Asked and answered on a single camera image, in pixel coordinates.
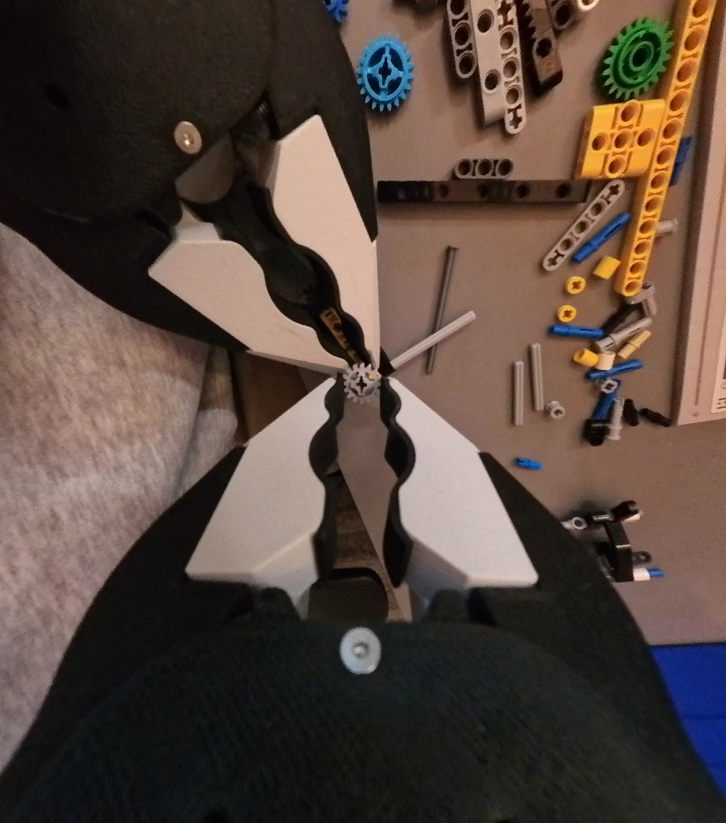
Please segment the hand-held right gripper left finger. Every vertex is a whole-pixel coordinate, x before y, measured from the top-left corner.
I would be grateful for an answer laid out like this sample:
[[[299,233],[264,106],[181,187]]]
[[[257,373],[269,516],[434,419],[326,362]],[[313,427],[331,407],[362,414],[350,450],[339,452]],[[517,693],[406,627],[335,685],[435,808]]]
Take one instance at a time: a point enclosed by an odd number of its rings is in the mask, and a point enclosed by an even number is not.
[[[248,441],[185,567],[192,580],[308,602],[336,555],[326,475],[343,413],[342,381],[326,379]]]

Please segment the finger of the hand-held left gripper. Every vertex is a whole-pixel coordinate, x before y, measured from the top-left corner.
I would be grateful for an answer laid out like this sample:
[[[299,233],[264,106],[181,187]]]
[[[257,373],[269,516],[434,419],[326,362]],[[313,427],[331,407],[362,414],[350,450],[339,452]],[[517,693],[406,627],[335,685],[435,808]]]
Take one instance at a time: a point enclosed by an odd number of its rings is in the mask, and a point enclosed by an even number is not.
[[[370,362],[378,367],[376,241],[369,237],[320,116],[311,116],[273,144],[267,188],[288,237],[315,252],[334,275],[340,307],[357,322]]]
[[[260,264],[215,226],[183,212],[174,240],[149,276],[184,303],[268,359],[327,373],[347,368],[326,351],[310,327],[287,318],[268,293]]]

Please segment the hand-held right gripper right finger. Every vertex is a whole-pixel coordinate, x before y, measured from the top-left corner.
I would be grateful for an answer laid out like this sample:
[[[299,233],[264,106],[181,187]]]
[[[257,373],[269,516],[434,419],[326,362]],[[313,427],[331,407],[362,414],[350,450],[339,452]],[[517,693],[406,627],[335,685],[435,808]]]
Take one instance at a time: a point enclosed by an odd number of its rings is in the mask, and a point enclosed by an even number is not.
[[[482,453],[395,378],[381,384],[384,457],[395,476],[384,560],[422,607],[440,592],[530,589],[538,574]]]

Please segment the black yellow lego assembly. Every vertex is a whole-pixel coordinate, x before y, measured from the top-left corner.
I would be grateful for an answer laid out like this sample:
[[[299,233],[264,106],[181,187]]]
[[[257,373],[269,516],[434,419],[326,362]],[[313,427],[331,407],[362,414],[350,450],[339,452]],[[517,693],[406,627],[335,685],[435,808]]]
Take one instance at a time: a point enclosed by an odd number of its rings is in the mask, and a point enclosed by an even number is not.
[[[372,366],[379,370],[382,378],[388,377],[391,374],[393,374],[394,371],[396,371],[397,369],[400,369],[403,365],[407,365],[409,362],[415,360],[420,355],[422,355],[422,354],[426,353],[427,351],[429,351],[430,347],[434,343],[437,343],[439,345],[443,340],[445,340],[449,336],[457,333],[461,329],[465,328],[467,325],[474,322],[476,320],[476,317],[477,316],[476,316],[474,311],[469,311],[469,312],[461,315],[460,317],[456,318],[451,323],[448,323],[448,324],[444,325],[443,328],[439,332],[432,333],[430,336],[426,337],[420,343],[418,343],[418,344],[414,345],[413,347],[409,348],[403,354],[399,355],[396,359],[389,361],[389,365],[386,365],[384,368],[379,369],[379,368],[375,367],[374,365],[372,365]]]

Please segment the small grey lego gear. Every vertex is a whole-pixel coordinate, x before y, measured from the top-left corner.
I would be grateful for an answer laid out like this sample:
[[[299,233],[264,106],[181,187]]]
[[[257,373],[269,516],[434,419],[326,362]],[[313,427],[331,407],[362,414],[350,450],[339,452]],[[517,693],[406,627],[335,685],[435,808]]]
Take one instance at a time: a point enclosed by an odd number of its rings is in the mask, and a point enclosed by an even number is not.
[[[343,371],[345,397],[353,403],[372,403],[379,398],[381,381],[379,370],[372,365],[351,365]]]

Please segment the black lego subassembly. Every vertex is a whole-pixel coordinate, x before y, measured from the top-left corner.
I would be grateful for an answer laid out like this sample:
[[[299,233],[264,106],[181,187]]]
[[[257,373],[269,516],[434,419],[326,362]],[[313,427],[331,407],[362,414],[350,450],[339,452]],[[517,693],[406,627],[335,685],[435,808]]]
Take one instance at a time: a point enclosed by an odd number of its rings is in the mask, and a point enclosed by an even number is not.
[[[605,576],[613,583],[661,580],[665,572],[654,566],[653,556],[634,547],[626,527],[641,519],[642,509],[634,499],[626,499],[611,509],[575,514],[561,521],[574,536],[587,542]]]

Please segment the short grey lego beam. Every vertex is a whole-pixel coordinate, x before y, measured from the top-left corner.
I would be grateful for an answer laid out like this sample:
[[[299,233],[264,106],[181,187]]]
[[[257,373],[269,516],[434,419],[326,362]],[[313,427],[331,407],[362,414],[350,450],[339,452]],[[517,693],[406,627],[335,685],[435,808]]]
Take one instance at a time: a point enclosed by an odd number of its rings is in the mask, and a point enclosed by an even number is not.
[[[453,168],[456,180],[507,180],[514,170],[509,158],[463,158]]]

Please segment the pile of small lego pins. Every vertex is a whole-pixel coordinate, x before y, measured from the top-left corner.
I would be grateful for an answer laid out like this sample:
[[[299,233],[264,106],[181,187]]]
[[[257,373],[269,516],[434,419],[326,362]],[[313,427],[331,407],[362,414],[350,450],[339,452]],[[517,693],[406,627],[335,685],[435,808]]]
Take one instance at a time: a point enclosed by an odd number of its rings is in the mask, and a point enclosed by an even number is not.
[[[546,331],[550,338],[578,344],[571,362],[582,370],[595,393],[581,438],[593,448],[619,441],[624,427],[636,427],[642,420],[671,425],[668,416],[640,407],[625,391],[625,380],[645,368],[641,355],[658,315],[654,283],[637,282],[636,286],[636,293],[623,295],[617,309],[601,324],[576,324],[574,306],[565,304],[556,314],[556,324]]]

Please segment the thin grey lego liftarm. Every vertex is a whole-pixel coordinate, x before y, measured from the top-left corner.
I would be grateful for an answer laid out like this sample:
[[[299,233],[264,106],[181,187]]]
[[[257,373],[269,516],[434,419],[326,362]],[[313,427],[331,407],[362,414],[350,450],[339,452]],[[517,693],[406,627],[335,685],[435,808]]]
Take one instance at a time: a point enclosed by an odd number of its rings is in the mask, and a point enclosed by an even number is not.
[[[627,183],[624,179],[607,181],[597,196],[546,253],[542,261],[543,272],[552,273],[563,265],[579,249],[582,241],[602,221],[613,205],[623,197],[626,189]]]

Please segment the yellow lego block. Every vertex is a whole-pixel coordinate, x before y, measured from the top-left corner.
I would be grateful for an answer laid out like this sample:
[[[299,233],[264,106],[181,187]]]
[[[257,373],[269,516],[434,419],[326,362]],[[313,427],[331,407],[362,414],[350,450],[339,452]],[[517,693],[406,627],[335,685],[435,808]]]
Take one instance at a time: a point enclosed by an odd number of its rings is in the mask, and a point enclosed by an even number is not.
[[[596,105],[584,121],[574,177],[579,180],[640,177],[654,155],[665,109],[663,99]]]

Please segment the long yellow lego beam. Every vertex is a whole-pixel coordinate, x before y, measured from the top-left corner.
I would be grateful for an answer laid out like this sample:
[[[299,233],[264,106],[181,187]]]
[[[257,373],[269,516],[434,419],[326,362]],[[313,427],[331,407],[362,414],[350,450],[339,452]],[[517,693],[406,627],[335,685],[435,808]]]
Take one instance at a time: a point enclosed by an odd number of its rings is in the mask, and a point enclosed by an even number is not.
[[[717,1],[680,1],[674,17],[675,42],[660,85],[664,102],[648,171],[639,178],[632,220],[621,249],[614,290],[626,299],[640,293],[648,271],[672,171],[694,99]]]

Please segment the green lego gear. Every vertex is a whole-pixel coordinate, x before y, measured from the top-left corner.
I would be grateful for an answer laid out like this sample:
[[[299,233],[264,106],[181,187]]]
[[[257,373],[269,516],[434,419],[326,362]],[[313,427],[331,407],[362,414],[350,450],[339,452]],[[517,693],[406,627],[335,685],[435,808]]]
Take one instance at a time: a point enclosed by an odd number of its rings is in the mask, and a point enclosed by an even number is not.
[[[612,39],[597,67],[597,85],[611,102],[644,95],[666,69],[673,46],[672,27],[655,18],[639,18]]]

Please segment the pile of grey black beams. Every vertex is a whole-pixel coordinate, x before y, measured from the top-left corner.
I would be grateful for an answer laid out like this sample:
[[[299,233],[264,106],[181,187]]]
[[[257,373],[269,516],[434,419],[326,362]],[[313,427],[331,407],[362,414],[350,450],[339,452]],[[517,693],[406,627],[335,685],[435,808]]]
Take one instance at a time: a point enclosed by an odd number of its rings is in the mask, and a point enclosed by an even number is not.
[[[470,85],[481,125],[514,137],[527,124],[527,100],[563,80],[559,37],[598,1],[409,1],[423,14],[441,11],[450,73]]]

